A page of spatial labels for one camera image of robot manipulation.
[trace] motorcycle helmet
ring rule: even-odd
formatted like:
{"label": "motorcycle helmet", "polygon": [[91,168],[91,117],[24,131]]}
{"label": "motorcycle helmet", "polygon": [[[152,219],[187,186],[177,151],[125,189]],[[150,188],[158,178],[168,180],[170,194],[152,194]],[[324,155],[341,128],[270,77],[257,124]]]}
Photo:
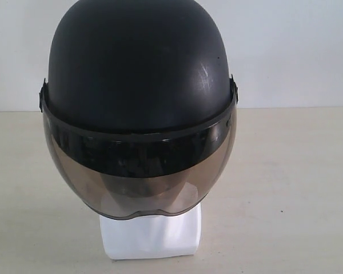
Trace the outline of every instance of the motorcycle helmet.
{"label": "motorcycle helmet", "polygon": [[115,220],[176,216],[210,191],[236,134],[220,32],[193,0],[80,0],[60,21],[40,97],[70,188]]}

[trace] beige table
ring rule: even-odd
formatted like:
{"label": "beige table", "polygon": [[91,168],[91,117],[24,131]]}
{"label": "beige table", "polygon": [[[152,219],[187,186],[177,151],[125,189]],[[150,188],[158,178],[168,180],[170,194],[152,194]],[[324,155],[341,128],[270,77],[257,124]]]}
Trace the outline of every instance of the beige table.
{"label": "beige table", "polygon": [[239,110],[194,257],[111,261],[40,113],[0,113],[0,274],[343,273],[343,108]]}

